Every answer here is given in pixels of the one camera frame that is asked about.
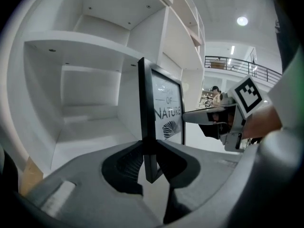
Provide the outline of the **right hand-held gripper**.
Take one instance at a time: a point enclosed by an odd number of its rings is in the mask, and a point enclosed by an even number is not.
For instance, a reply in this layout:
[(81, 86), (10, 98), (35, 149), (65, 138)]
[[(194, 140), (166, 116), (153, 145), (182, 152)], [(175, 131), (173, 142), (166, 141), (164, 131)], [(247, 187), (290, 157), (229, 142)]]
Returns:
[(221, 139), (227, 152), (240, 149), (248, 117), (263, 103), (263, 96), (251, 76), (244, 77), (227, 93), (220, 95), (220, 106), (185, 112), (187, 123), (198, 124), (206, 137)]

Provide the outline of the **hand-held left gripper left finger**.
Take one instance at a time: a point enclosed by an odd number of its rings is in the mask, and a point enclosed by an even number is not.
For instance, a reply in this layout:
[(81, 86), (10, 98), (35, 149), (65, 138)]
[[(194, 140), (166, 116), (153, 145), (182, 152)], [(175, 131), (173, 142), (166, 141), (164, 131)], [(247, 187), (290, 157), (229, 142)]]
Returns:
[(142, 142), (75, 157), (36, 185), (26, 199), (51, 228), (157, 228), (138, 174)]

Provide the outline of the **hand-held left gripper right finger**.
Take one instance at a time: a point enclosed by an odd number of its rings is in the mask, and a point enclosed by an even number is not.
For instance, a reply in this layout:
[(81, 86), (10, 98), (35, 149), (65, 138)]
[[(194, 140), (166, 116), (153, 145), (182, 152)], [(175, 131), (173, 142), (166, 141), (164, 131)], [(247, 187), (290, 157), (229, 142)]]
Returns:
[(158, 140), (156, 161), (170, 185), (164, 224), (190, 214), (211, 199), (239, 160), (240, 156), (235, 154)]

